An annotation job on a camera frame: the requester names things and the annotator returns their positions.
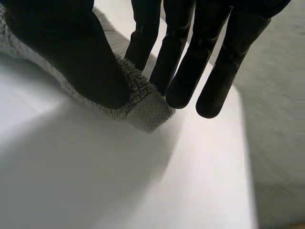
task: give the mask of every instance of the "white table surface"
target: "white table surface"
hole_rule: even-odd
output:
[[[130,36],[129,0],[96,6]],[[162,22],[155,54],[165,29]],[[195,111],[210,71],[190,105],[149,135],[105,120],[34,65],[0,55],[0,228],[256,228],[237,91],[215,119]]]

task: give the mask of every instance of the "black glove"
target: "black glove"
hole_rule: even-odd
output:
[[[166,101],[171,107],[186,107],[229,17],[223,46],[196,105],[196,110],[202,117],[217,116],[251,44],[268,26],[271,17],[289,2],[290,0],[164,0],[167,33],[151,82],[161,94],[166,95]],[[132,0],[132,6],[137,29],[132,35],[126,58],[143,70],[158,34],[160,0]],[[187,40],[194,6],[193,36],[173,78]]]
[[[106,108],[129,100],[128,83],[92,12],[93,0],[0,0],[14,35]]]

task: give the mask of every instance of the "gray floor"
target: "gray floor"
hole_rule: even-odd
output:
[[[273,17],[235,80],[244,102],[262,227],[305,219],[304,11],[305,1],[293,0]],[[210,59],[212,64],[224,34],[225,28]]]

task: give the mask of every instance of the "gray towel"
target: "gray towel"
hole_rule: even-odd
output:
[[[164,98],[156,91],[154,85],[149,83],[148,79],[139,70],[135,69],[132,63],[120,57],[125,54],[129,41],[117,32],[108,22],[105,15],[97,9],[94,9],[94,13],[105,30],[113,52],[117,53],[116,58],[126,75],[131,91],[129,101],[116,110],[102,107],[77,93],[59,71],[12,34],[4,20],[4,12],[5,8],[0,5],[0,51],[14,58],[34,62],[54,76],[61,83],[63,90],[85,106],[98,110],[113,120],[127,121],[136,128],[148,133],[153,132],[174,114],[174,109],[167,105]],[[154,59],[150,57],[146,71],[150,72],[153,69]]]

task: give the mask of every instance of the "black finger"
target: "black finger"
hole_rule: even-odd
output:
[[[232,10],[223,46],[197,101],[200,116],[214,118],[220,113],[244,57],[270,21],[257,14]]]
[[[167,30],[150,81],[164,96],[184,50],[195,0],[165,0]]]
[[[71,0],[57,5],[52,1],[52,7],[27,1],[32,8],[22,8],[22,0],[14,1],[16,4],[7,5],[11,14],[6,14],[12,32],[57,69],[79,94],[110,109],[129,100],[128,82],[92,12],[93,1],[78,0],[81,5],[75,8],[66,4]]]
[[[222,2],[196,2],[192,40],[166,94],[169,106],[181,109],[188,105],[230,11]]]
[[[158,37],[161,0],[132,0],[132,9],[136,29],[131,35],[125,59],[143,71]]]

